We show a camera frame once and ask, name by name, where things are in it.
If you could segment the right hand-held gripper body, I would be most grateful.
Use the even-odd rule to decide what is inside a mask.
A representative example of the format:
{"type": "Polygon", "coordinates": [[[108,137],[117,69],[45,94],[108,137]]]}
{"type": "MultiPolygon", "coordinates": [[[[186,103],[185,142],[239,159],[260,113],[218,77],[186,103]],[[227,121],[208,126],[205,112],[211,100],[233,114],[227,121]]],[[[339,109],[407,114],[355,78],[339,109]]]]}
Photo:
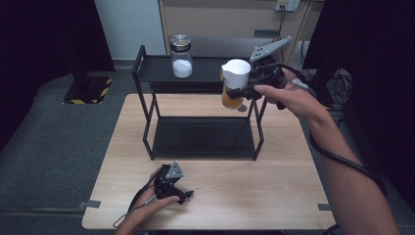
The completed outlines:
{"type": "Polygon", "coordinates": [[[287,78],[283,75],[283,65],[273,56],[292,41],[291,36],[281,40],[255,47],[250,56],[252,67],[249,81],[249,98],[257,100],[261,95],[254,90],[255,85],[265,84],[274,88],[283,89],[287,86],[287,78]]]}

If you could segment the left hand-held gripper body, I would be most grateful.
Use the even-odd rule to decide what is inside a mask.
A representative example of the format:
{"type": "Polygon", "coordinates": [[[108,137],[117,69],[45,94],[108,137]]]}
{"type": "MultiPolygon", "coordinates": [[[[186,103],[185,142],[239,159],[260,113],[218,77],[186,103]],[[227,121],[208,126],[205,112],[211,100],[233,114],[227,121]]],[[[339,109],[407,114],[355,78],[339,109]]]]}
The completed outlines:
{"type": "Polygon", "coordinates": [[[154,179],[154,186],[158,199],[164,199],[171,196],[177,196],[180,199],[185,198],[185,193],[175,187],[175,183],[184,176],[178,162],[172,164],[163,164],[157,171],[154,179]]]}

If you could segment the amber bottle with white cap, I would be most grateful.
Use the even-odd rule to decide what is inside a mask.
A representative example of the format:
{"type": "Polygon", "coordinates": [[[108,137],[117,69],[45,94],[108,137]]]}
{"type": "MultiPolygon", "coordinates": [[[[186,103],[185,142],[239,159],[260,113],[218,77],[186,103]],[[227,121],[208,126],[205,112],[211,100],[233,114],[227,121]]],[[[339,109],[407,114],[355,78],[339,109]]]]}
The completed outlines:
{"type": "Polygon", "coordinates": [[[243,98],[231,99],[227,92],[231,89],[244,88],[248,85],[251,65],[241,59],[233,59],[221,66],[220,79],[223,81],[222,105],[231,110],[241,107],[243,98]]]}

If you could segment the glass jar with silver lid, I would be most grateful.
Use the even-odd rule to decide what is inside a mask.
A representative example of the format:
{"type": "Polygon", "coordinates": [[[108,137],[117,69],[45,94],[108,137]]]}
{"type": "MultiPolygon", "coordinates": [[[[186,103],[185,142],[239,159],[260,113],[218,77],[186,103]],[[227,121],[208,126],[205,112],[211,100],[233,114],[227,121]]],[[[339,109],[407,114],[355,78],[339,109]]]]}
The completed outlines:
{"type": "Polygon", "coordinates": [[[173,74],[179,78],[189,77],[193,72],[191,55],[191,38],[185,34],[173,35],[170,38],[170,57],[173,74]]]}

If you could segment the black metal two-tier rack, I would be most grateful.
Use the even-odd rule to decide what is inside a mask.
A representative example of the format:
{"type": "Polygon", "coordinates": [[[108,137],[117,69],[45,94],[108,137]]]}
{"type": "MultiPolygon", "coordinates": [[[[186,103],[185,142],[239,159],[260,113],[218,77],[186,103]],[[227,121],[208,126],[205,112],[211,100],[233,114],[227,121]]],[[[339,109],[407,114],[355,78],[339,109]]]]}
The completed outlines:
{"type": "Polygon", "coordinates": [[[152,160],[256,160],[264,142],[265,106],[240,115],[220,104],[225,58],[196,57],[188,78],[173,75],[168,56],[141,47],[132,76],[145,117],[143,143],[152,160]]]}

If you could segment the person's left hand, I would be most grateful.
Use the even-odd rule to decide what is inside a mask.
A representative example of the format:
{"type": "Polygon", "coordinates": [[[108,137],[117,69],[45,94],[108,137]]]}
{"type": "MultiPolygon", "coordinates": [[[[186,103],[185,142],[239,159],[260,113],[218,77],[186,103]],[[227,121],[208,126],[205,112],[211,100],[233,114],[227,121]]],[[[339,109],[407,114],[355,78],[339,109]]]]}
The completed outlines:
{"type": "Polygon", "coordinates": [[[131,224],[140,227],[140,225],[148,220],[153,214],[164,207],[177,203],[180,199],[177,196],[171,196],[164,199],[157,198],[154,179],[159,169],[160,167],[151,174],[149,181],[144,186],[143,192],[137,198],[137,201],[133,206],[133,211],[126,216],[121,224],[131,224]]]}

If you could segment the person's right hand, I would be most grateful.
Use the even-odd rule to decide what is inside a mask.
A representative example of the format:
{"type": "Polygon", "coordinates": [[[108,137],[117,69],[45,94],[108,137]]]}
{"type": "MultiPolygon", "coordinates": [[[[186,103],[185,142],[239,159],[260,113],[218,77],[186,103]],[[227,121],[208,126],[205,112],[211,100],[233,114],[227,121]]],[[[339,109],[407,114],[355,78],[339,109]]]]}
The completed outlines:
{"type": "Polygon", "coordinates": [[[327,110],[312,96],[312,94],[294,84],[300,79],[290,70],[282,69],[288,84],[283,89],[269,85],[256,85],[254,90],[267,98],[272,104],[281,102],[297,118],[308,123],[323,121],[330,117],[327,110]]]}

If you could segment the beige wooden cabinet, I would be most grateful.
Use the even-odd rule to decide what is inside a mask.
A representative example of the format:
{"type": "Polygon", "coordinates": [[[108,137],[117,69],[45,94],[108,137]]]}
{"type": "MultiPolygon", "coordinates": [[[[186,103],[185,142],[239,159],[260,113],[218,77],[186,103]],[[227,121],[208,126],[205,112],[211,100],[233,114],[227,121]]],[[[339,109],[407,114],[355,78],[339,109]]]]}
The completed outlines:
{"type": "Polygon", "coordinates": [[[166,38],[186,34],[195,56],[246,58],[255,46],[292,37],[283,61],[300,61],[299,43],[309,41],[325,0],[300,0],[295,12],[276,12],[276,0],[159,0],[166,38]],[[256,29],[278,30],[278,37],[254,37],[256,29]]]}

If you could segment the black curtain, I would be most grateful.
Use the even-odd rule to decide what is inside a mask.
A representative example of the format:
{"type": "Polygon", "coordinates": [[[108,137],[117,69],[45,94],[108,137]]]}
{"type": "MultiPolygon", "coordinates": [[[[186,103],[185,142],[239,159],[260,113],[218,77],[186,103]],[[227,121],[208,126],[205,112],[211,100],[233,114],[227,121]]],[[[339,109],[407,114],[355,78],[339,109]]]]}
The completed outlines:
{"type": "Polygon", "coordinates": [[[0,0],[0,151],[41,85],[114,69],[95,0],[0,0]]]}
{"type": "Polygon", "coordinates": [[[351,75],[355,131],[415,212],[415,0],[325,0],[304,66],[351,75]]]}

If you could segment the white wall socket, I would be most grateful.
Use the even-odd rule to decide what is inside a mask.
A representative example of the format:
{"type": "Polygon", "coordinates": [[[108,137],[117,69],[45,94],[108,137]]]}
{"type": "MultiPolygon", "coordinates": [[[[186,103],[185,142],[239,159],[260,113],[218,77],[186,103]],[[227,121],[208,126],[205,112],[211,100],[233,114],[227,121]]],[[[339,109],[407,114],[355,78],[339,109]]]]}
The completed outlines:
{"type": "Polygon", "coordinates": [[[300,0],[276,0],[276,12],[295,12],[300,5],[300,0]]]}

